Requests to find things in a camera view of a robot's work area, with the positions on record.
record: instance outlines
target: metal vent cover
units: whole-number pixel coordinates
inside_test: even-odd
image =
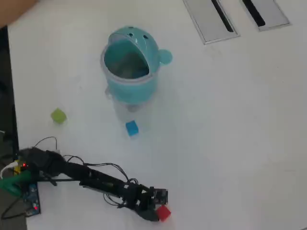
[[[219,0],[183,0],[204,44],[238,37]]]

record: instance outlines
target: white cable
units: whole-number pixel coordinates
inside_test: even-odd
[[[10,169],[10,168],[14,168],[14,167],[17,167],[18,166],[18,162],[17,161],[14,161],[10,164],[8,164],[7,166],[5,166],[1,172],[0,172],[0,178],[3,179],[3,172],[7,169]]]

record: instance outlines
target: dark floor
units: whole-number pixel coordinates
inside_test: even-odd
[[[14,98],[12,88],[12,72],[10,52],[8,45],[7,29],[0,30],[0,156],[14,154],[18,150]],[[0,214],[16,198],[9,193],[0,190]],[[22,203],[15,206],[8,215],[14,215],[23,211]],[[0,230],[26,230],[24,217],[9,220],[0,220]]]

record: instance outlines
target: green cube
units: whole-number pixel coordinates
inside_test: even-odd
[[[58,124],[62,124],[66,120],[66,114],[57,108],[55,111],[52,112],[51,118],[54,122]]]

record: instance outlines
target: robotic arm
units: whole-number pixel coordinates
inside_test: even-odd
[[[122,204],[118,208],[129,208],[145,220],[159,221],[156,205],[166,205],[168,202],[168,191],[166,189],[148,188],[142,184],[132,183],[130,180],[124,182],[89,168],[89,164],[80,165],[66,162],[56,152],[30,148],[20,151],[20,156],[20,161],[23,163],[22,171],[24,173],[30,172],[34,181],[38,181],[43,174],[56,185],[52,177],[65,174],[76,181],[80,181],[80,186],[122,198]]]

